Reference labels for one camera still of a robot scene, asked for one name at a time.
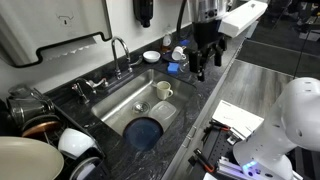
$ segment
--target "soap dispenser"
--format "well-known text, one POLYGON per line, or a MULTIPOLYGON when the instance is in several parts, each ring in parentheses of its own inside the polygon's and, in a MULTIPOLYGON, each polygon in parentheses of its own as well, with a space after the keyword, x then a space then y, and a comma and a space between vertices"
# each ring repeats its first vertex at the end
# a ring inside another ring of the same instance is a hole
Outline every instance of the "soap dispenser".
POLYGON ((144 28, 150 27, 153 17, 153 0, 133 0, 133 8, 136 19, 144 28))

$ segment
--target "white plate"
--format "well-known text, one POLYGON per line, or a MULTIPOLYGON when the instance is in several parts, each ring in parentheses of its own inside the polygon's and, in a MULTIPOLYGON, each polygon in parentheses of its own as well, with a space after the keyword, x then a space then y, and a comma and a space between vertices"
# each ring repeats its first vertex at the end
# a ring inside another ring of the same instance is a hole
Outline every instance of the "white plate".
POLYGON ((61 153, 38 140, 0 137, 0 179, 52 180, 61 172, 61 153))

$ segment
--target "sink drain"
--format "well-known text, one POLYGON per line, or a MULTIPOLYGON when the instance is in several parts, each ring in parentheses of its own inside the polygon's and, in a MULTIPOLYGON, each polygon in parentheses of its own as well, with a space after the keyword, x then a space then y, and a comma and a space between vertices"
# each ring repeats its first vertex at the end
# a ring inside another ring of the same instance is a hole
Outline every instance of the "sink drain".
POLYGON ((146 102, 135 102, 132 106, 132 111, 135 114, 142 114, 142 113, 146 113, 150 110, 150 105, 146 102))

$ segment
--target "white robot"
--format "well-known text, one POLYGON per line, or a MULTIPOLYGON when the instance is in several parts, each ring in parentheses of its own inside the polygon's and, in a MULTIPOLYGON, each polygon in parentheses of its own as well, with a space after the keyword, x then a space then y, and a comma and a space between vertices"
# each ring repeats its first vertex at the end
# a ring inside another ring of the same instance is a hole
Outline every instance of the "white robot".
POLYGON ((320 151, 320 81, 299 78, 283 90, 264 122, 233 154, 248 179, 292 180, 287 152, 320 151))

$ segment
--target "kitchen counter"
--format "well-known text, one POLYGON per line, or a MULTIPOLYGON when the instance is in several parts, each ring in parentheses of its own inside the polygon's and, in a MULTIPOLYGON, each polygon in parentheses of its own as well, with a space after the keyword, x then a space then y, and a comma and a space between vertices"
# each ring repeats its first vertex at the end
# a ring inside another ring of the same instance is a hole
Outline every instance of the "kitchen counter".
MULTIPOLYGON (((98 81, 106 77, 109 82, 114 83, 111 83, 107 89, 98 90, 96 95, 90 94, 88 96, 90 102, 86 105, 79 104, 77 94, 71 90, 74 82, 66 83, 46 93, 46 95, 69 118, 72 118, 80 126, 84 127, 96 139, 107 156, 106 165, 111 172, 112 179, 161 179, 243 40, 244 34, 228 42, 229 49, 223 56, 221 67, 214 66, 213 60, 208 61, 205 71, 205 82, 198 82, 194 75, 189 72, 171 75, 194 85, 197 88, 197 92, 194 96, 190 97, 189 102, 154 148, 147 152, 140 152, 127 144, 120 135, 95 117, 91 113, 91 108, 148 69, 155 69, 166 73, 167 62, 159 61, 155 64, 142 63, 133 68, 132 74, 127 75, 119 81, 116 81, 114 78, 113 62, 87 73, 83 78, 98 81)), ((158 45, 159 41, 156 41, 131 54, 132 56, 137 56, 146 50, 157 50, 159 49, 158 45)), ((189 48, 195 47, 196 44, 191 39, 189 48)), ((120 62, 122 62, 120 66, 124 67, 122 71, 126 71, 125 58, 121 58, 120 62)))

